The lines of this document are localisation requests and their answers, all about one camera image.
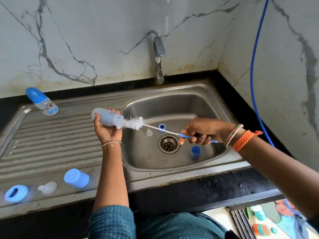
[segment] faucet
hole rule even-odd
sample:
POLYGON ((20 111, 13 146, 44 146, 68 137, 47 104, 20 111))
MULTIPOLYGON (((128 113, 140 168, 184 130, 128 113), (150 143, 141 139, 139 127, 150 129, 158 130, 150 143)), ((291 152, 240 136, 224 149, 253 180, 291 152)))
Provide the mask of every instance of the faucet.
POLYGON ((154 57, 155 57, 155 72, 156 72, 156 84, 162 84, 164 82, 164 76, 162 73, 162 66, 160 63, 161 57, 166 56, 166 51, 163 42, 159 36, 154 37, 154 57))

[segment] drain strainer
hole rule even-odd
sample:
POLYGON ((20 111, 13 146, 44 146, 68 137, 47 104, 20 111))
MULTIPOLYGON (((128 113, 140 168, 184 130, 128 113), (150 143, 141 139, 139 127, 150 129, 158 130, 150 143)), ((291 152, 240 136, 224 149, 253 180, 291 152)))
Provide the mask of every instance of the drain strainer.
POLYGON ((173 154, 178 151, 181 145, 178 144, 178 137, 171 135, 171 134, 165 134, 160 137, 158 145, 159 149, 166 154, 173 154))

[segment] bottle label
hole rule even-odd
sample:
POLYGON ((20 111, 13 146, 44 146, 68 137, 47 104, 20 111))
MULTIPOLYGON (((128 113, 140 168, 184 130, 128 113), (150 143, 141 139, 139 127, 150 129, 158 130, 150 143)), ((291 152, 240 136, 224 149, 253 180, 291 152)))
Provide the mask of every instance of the bottle label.
POLYGON ((49 114, 53 114, 53 113, 55 113, 57 111, 57 107, 56 107, 56 105, 53 102, 50 102, 48 104, 48 107, 44 108, 44 110, 46 112, 48 112, 49 114))

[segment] hand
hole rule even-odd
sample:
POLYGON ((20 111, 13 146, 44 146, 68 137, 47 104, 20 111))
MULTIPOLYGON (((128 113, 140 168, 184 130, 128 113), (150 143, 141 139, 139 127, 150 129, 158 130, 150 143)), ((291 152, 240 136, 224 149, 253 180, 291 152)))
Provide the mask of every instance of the hand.
MULTIPOLYGON (((225 122, 218 119, 196 117, 181 132, 186 136, 194 136, 195 133, 200 133, 199 138, 188 138, 190 143, 208 145, 212 139, 218 142, 225 142, 229 134, 236 127, 235 124, 225 122)), ((178 143, 183 144, 185 138, 180 138, 178 143)))
MULTIPOLYGON (((109 108, 108 110, 120 114, 120 112, 115 109, 109 108)), ((100 123, 100 115, 98 113, 95 113, 94 127, 95 133, 102 144, 105 144, 110 140, 122 140, 122 129, 117 129, 115 126, 102 126, 100 123)))

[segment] bangle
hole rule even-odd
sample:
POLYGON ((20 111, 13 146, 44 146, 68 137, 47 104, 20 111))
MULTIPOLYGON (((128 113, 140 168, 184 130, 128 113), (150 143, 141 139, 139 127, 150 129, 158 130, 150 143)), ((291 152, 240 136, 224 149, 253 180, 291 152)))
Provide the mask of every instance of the bangle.
POLYGON ((261 135, 263 132, 261 131, 255 131, 251 132, 247 130, 233 145, 233 149, 238 152, 239 150, 242 149, 243 146, 246 145, 246 143, 253 138, 253 136, 258 136, 261 135))
POLYGON ((105 145, 110 144, 110 143, 115 143, 115 142, 118 142, 119 144, 122 144, 122 142, 119 141, 119 140, 110 140, 110 141, 108 141, 108 142, 106 142, 105 144, 102 145, 102 149, 103 149, 103 147, 104 147, 105 145))
POLYGON ((226 148, 228 148, 230 141, 234 138, 234 136, 236 135, 236 133, 239 131, 239 129, 243 128, 244 125, 243 124, 238 124, 237 127, 235 127, 235 129, 229 134, 228 138, 226 139, 224 146, 226 148))

